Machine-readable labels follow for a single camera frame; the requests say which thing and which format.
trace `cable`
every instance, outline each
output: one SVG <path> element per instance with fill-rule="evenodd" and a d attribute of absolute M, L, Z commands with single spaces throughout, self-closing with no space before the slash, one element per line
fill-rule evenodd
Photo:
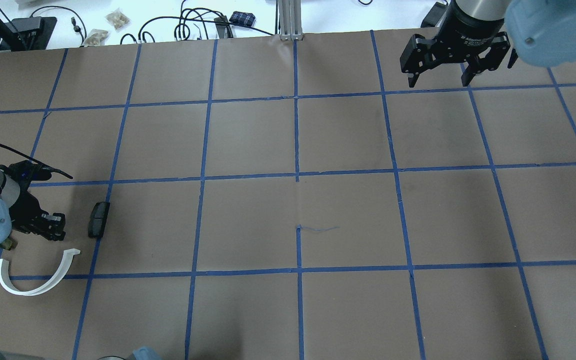
<path fill-rule="evenodd" d="M 124 34 L 124 35 L 121 37 L 121 40 L 119 40 L 119 45 L 122 45 L 122 44 L 124 43 L 124 39 L 126 39 L 126 37 L 131 37 L 131 38 L 132 38 L 132 41 L 133 41 L 135 44 L 137 44 L 137 39 L 135 39 L 135 36 L 133 36 L 133 34 Z"/>
<path fill-rule="evenodd" d="M 139 29 L 139 33 L 137 35 L 138 38 L 142 38 L 141 34 L 144 32 L 144 28 L 146 27 L 146 25 L 152 23 L 155 20 L 160 20 L 160 19 L 183 19 L 180 16 L 157 16 L 154 18 L 151 18 L 150 20 L 146 21 L 146 23 L 144 23 L 144 25 L 141 26 L 141 28 Z M 231 25 L 233 27 L 239 27 L 239 28 L 244 28 L 244 29 L 250 29 L 250 30 L 255 30 L 256 32 L 260 32 L 266 35 L 270 35 L 273 36 L 274 34 L 264 31 L 262 29 L 258 29 L 256 27 L 252 27 L 252 26 L 244 26 L 244 25 L 239 25 L 238 23 L 232 23 L 232 22 L 217 22 L 217 21 L 212 21 L 212 20 L 197 20 L 194 18 L 187 18 L 187 21 L 196 21 L 198 23 L 204 22 L 204 23 L 209 23 L 209 24 L 220 24 L 220 25 Z"/>
<path fill-rule="evenodd" d="M 155 41 L 155 36 L 153 36 L 153 34 L 151 34 L 150 32 L 144 31 L 142 34 L 144 35 L 144 39 L 143 39 L 144 43 L 146 43 L 146 34 L 150 35 L 150 38 L 152 39 L 153 43 L 157 43 L 157 41 Z"/>
<path fill-rule="evenodd" d="M 29 155 L 26 155 L 25 153 L 18 151 L 18 150 L 14 150 L 14 148 L 11 148 L 10 146 L 6 146 L 2 143 L 0 143 L 0 148 L 11 151 L 12 153 L 15 153 L 17 155 L 19 155 L 20 157 L 26 158 L 32 162 L 35 162 L 39 165 L 41 165 L 42 167 L 46 167 L 49 168 L 53 173 L 57 173 L 57 174 L 61 174 L 63 176 L 65 176 L 66 178 L 72 179 L 73 177 L 70 176 L 68 173 L 65 173 L 64 171 L 59 170 L 58 168 L 54 168 L 50 165 L 45 164 L 44 162 L 39 161 L 38 159 L 35 159 L 33 157 L 30 157 Z"/>
<path fill-rule="evenodd" d="M 84 20 L 82 20 L 82 17 L 80 16 L 80 14 L 78 14 L 77 11 L 71 9 L 70 7 L 58 6 L 58 5 L 48 5 L 48 6 L 38 7 L 37 9 L 34 9 L 34 11 L 30 14 L 30 18 L 32 18 L 33 16 L 35 16 L 35 14 L 36 14 L 39 10 L 51 9 L 51 8 L 68 10 L 69 12 L 75 14 L 75 16 L 77 16 L 77 18 L 78 18 L 79 21 L 81 22 L 82 27 L 84 28 L 84 39 L 86 39 L 86 38 L 88 37 L 88 30 L 86 29 L 86 23 L 84 23 Z"/>
<path fill-rule="evenodd" d="M 25 41 L 23 41 L 23 39 L 21 38 L 21 33 L 19 32 L 19 29 L 14 25 L 14 23 L 9 19 L 9 17 L 7 16 L 7 14 L 2 10 L 2 8 L 0 7 L 0 13 L 4 16 L 4 18 L 6 18 L 7 22 L 10 24 L 10 26 L 14 29 L 14 31 L 16 32 L 16 37 L 19 39 L 19 41 L 21 41 L 21 43 L 23 44 L 23 48 L 25 50 L 28 50 L 29 47 L 26 44 Z"/>
<path fill-rule="evenodd" d="M 14 23 L 12 23 L 12 21 L 9 19 L 9 17 L 7 16 L 7 14 L 2 10 L 2 8 L 0 7 L 0 13 L 4 16 L 4 18 L 6 18 L 6 20 L 10 23 L 10 26 L 16 31 L 16 36 L 19 36 L 19 29 L 14 25 Z"/>

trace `black cable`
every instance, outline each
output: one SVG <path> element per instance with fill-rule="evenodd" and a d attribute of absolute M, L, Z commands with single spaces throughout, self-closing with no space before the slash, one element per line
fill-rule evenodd
<path fill-rule="evenodd" d="M 75 14 L 75 16 L 76 16 L 76 17 L 79 19 L 79 21 L 81 22 L 82 27 L 84 28 L 84 39 L 86 39 L 86 38 L 88 37 L 88 30 L 86 29 L 86 23 L 84 23 L 84 20 L 82 20 L 82 17 L 80 16 L 80 14 L 78 14 L 77 11 L 71 9 L 70 7 L 58 6 L 58 5 L 48 5 L 48 6 L 38 7 L 37 9 L 34 9 L 34 11 L 33 11 L 32 13 L 30 13 L 30 18 L 32 18 L 33 16 L 35 16 L 35 14 L 36 14 L 39 10 L 51 9 L 51 8 L 68 10 L 69 12 Z"/>
<path fill-rule="evenodd" d="M 139 29 L 139 34 L 141 35 L 144 32 L 144 28 L 146 27 L 146 25 L 152 23 L 155 20 L 160 20 L 160 19 L 181 19 L 180 16 L 157 16 L 154 18 L 151 18 L 150 20 L 146 21 L 146 23 L 144 23 L 144 25 L 141 26 L 141 28 Z M 210 23 L 210 24 L 220 24 L 220 25 L 231 25 L 234 27 L 239 27 L 239 28 L 244 28 L 244 29 L 250 29 L 250 30 L 255 30 L 256 32 L 260 32 L 266 35 L 270 35 L 273 36 L 273 34 L 271 34 L 270 32 L 264 31 L 262 29 L 258 29 L 256 27 L 252 27 L 252 26 L 245 26 L 245 25 L 239 25 L 238 23 L 232 23 L 232 22 L 217 22 L 217 21 L 211 21 L 211 20 L 197 20 L 194 18 L 188 18 L 186 19 L 188 21 L 196 21 L 198 23 L 200 22 L 204 22 L 204 23 Z"/>
<path fill-rule="evenodd" d="M 28 50 L 29 47 L 28 45 L 26 45 L 26 42 L 23 41 L 23 39 L 21 38 L 21 34 L 19 32 L 19 29 L 14 25 L 14 23 L 12 23 L 12 21 L 9 19 L 9 17 L 7 16 L 7 14 L 2 10 L 2 8 L 0 7 L 0 13 L 4 16 L 4 18 L 6 18 L 7 22 L 10 24 L 10 26 L 14 29 L 14 31 L 16 32 L 16 37 L 21 41 L 21 43 L 23 44 L 23 47 Z"/>
<path fill-rule="evenodd" d="M 64 171 L 61 171 L 61 170 L 59 170 L 58 168 L 54 168 L 54 167 L 52 167 L 52 166 L 50 166 L 50 165 L 47 165 L 47 164 L 45 164 L 44 162 L 41 162 L 41 161 L 39 161 L 38 159 L 35 159 L 35 158 L 33 158 L 33 157 L 30 157 L 29 155 L 26 155 L 25 153 L 23 153 L 23 152 L 21 152 L 21 151 L 14 150 L 14 148 L 11 148 L 10 146 L 6 146 L 6 145 L 0 143 L 0 148 L 5 149 L 5 150 L 8 150 L 8 151 L 11 151 L 12 153 L 15 153 L 15 154 L 19 155 L 20 157 L 23 157 L 23 158 L 26 158 L 26 159 L 28 159 L 28 160 L 30 160 L 30 161 L 32 161 L 32 162 L 35 162 L 35 163 L 41 165 L 42 167 L 50 168 L 50 170 L 51 170 L 53 173 L 61 174 L 61 175 L 65 176 L 66 178 L 73 179 L 73 177 L 70 176 L 68 173 L 65 173 Z"/>
<path fill-rule="evenodd" d="M 186 10 L 188 11 L 188 15 L 190 15 L 190 12 L 194 12 L 195 14 L 197 14 L 197 16 L 195 16 L 193 19 L 198 19 L 198 18 L 200 19 L 201 23 L 203 24 L 203 31 L 204 31 L 205 34 L 206 34 L 206 39 L 208 39 L 208 38 L 209 38 L 209 36 L 208 36 L 208 28 L 206 27 L 206 21 L 205 21 L 204 18 L 202 17 L 203 15 L 205 15 L 205 14 L 207 14 L 207 13 L 200 14 L 199 11 L 197 11 L 196 9 L 186 9 Z M 182 11 L 181 18 L 183 19 L 183 23 L 185 24 L 186 21 L 191 20 L 191 19 L 185 17 L 185 16 L 183 15 L 183 13 L 184 13 L 184 12 Z"/>
<path fill-rule="evenodd" d="M 150 35 L 150 38 L 152 39 L 153 43 L 157 43 L 157 41 L 155 41 L 155 36 L 153 36 L 153 34 L 151 34 L 150 32 L 144 31 L 142 34 L 143 34 L 144 43 L 146 43 L 146 34 Z"/>
<path fill-rule="evenodd" d="M 137 39 L 135 39 L 135 36 L 133 36 L 133 34 L 124 34 L 121 37 L 121 40 L 119 40 L 119 45 L 122 45 L 124 43 L 124 39 L 126 39 L 127 37 L 131 37 L 132 41 L 136 44 L 137 43 Z"/>
<path fill-rule="evenodd" d="M 19 36 L 19 29 L 14 25 L 14 23 L 12 23 L 12 21 L 9 19 L 9 17 L 7 16 L 7 14 L 2 10 L 2 8 L 0 7 L 0 13 L 4 16 L 4 18 L 6 18 L 6 20 L 10 23 L 10 26 L 16 31 L 16 35 Z"/>

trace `blue painter's tape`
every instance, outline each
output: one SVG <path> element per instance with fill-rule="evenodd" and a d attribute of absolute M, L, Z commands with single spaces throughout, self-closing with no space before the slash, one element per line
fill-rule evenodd
<path fill-rule="evenodd" d="M 461 64 L 461 70 L 464 70 L 464 64 Z M 515 232 L 513 226 L 510 223 L 510 215 L 508 214 L 508 208 L 506 207 L 506 201 L 504 199 L 504 194 L 501 189 L 501 184 L 499 183 L 499 178 L 496 171 L 496 166 L 492 158 L 492 153 L 490 152 L 489 142 L 486 137 L 486 132 L 484 132 L 484 127 L 482 123 L 482 117 L 480 116 L 479 109 L 477 107 L 477 102 L 475 101 L 475 96 L 473 94 L 472 88 L 468 86 L 468 96 L 470 98 L 470 103 L 472 105 L 475 118 L 477 119 L 477 127 L 481 134 L 481 139 L 484 143 L 484 148 L 486 150 L 486 156 L 491 167 L 491 173 L 494 180 L 494 187 L 496 187 L 496 192 L 499 198 L 499 203 L 501 204 L 501 209 L 503 212 L 503 218 L 505 219 L 505 225 L 508 230 L 508 235 L 510 237 L 510 244 L 512 245 L 512 250 L 514 251 L 514 259 L 518 264 L 517 269 L 519 270 L 519 277 L 521 278 L 521 285 L 523 287 L 523 292 L 526 298 L 526 303 L 528 304 L 528 312 L 530 312 L 530 319 L 532 321 L 532 326 L 534 328 L 535 335 L 537 337 L 537 344 L 539 345 L 539 351 L 541 352 L 541 358 L 544 360 L 548 359 L 548 354 L 546 353 L 546 346 L 544 345 L 544 338 L 542 338 L 542 331 L 540 329 L 539 323 L 537 321 L 537 313 L 535 313 L 535 306 L 533 305 L 533 298 L 530 294 L 530 289 L 528 289 L 528 281 L 526 280 L 526 274 L 524 273 L 524 267 L 522 266 L 521 256 L 519 255 L 519 248 L 517 247 L 517 241 L 515 239 Z"/>
<path fill-rule="evenodd" d="M 121 125 L 119 126 L 119 134 L 117 136 L 117 142 L 114 149 L 114 158 L 112 160 L 112 170 L 110 171 L 110 179 L 108 181 L 108 190 L 105 194 L 105 200 L 110 202 L 110 198 L 113 191 L 113 183 L 115 179 L 115 170 L 117 169 L 117 159 L 119 158 L 119 149 L 121 148 L 122 134 L 124 132 L 124 126 L 126 125 L 126 116 L 128 114 L 128 107 L 130 105 L 130 99 L 133 94 L 133 87 L 135 85 L 135 77 L 137 76 L 137 67 L 139 66 L 139 58 L 142 53 L 142 44 L 137 46 L 137 54 L 135 55 L 134 66 L 132 68 L 132 76 L 130 77 L 130 87 L 128 87 L 128 95 L 126 96 L 126 103 L 123 108 L 123 116 L 121 117 Z M 75 344 L 72 351 L 72 360 L 77 360 L 78 351 L 80 348 L 80 340 L 82 339 L 82 331 L 84 326 L 84 320 L 86 318 L 86 310 L 88 308 L 88 302 L 90 298 L 90 290 L 92 288 L 92 281 L 95 274 L 95 268 L 97 266 L 97 259 L 99 255 L 99 247 L 101 245 L 101 239 L 96 239 L 94 243 L 94 251 L 92 255 L 92 262 L 90 264 L 90 271 L 88 273 L 86 282 L 86 291 L 84 293 L 83 303 L 81 305 L 81 313 L 79 314 L 79 322 L 77 325 L 77 333 L 75 335 Z"/>
<path fill-rule="evenodd" d="M 217 64 L 218 40 L 214 41 L 212 48 L 212 63 L 210 64 L 210 83 L 208 85 L 208 103 L 206 104 L 206 122 L 203 131 L 203 150 L 201 153 L 201 186 L 199 187 L 199 205 L 197 206 L 197 224 L 194 232 L 194 249 L 192 251 L 192 275 L 190 276 L 190 290 L 188 294 L 188 313 L 185 323 L 184 358 L 190 356 L 190 339 L 193 324 L 193 309 L 195 303 L 195 284 L 197 282 L 197 261 L 199 258 L 199 238 L 201 235 L 202 212 L 204 207 L 204 189 L 206 187 L 206 156 L 208 154 L 208 139 L 210 131 L 210 115 L 213 105 L 213 87 L 215 86 L 215 64 Z"/>
<path fill-rule="evenodd" d="M 421 317 L 419 315 L 419 302 L 417 297 L 417 289 L 415 285 L 414 265 L 412 261 L 412 254 L 410 252 L 410 242 L 408 235 L 408 227 L 406 224 L 406 214 L 404 211 L 404 202 L 402 199 L 402 187 L 400 183 L 399 167 L 397 166 L 397 157 L 395 157 L 395 150 L 393 146 L 393 133 L 391 132 L 391 120 L 388 112 L 388 102 L 386 101 L 386 88 L 384 87 L 384 75 L 382 74 L 382 64 L 379 59 L 379 50 L 377 49 L 377 41 L 375 40 L 375 32 L 370 30 L 370 39 L 372 40 L 372 48 L 374 50 L 374 58 L 377 64 L 377 73 L 379 75 L 379 88 L 381 89 L 381 102 L 383 105 L 383 114 L 386 122 L 386 135 L 388 137 L 388 147 L 390 150 L 390 158 L 392 161 L 392 168 L 395 169 L 395 190 L 397 192 L 397 203 L 399 208 L 399 216 L 401 220 L 401 228 L 404 237 L 404 247 L 406 249 L 406 264 L 407 270 L 410 273 L 410 294 L 414 312 L 414 325 L 416 327 L 416 338 L 419 345 L 419 354 L 421 360 L 426 360 L 426 348 L 424 346 L 424 336 L 421 328 Z"/>
<path fill-rule="evenodd" d="M 68 56 L 68 48 L 63 51 L 63 57 L 61 58 L 61 63 L 59 64 L 59 70 L 57 71 L 57 77 L 52 84 L 52 90 L 50 91 L 50 96 L 48 97 L 48 104 L 46 109 L 43 111 L 43 117 L 41 118 L 41 123 L 39 124 L 39 130 L 37 130 L 37 136 L 34 139 L 34 144 L 32 145 L 32 151 L 30 151 L 30 157 L 34 157 L 37 152 L 37 146 L 39 145 L 39 139 L 42 136 L 44 130 L 44 125 L 46 124 L 46 118 L 50 115 L 48 109 L 53 103 L 53 98 L 55 97 L 55 91 L 57 91 L 57 85 L 59 85 L 59 78 L 62 77 L 62 70 L 64 70 L 64 64 L 66 64 L 66 57 Z"/>

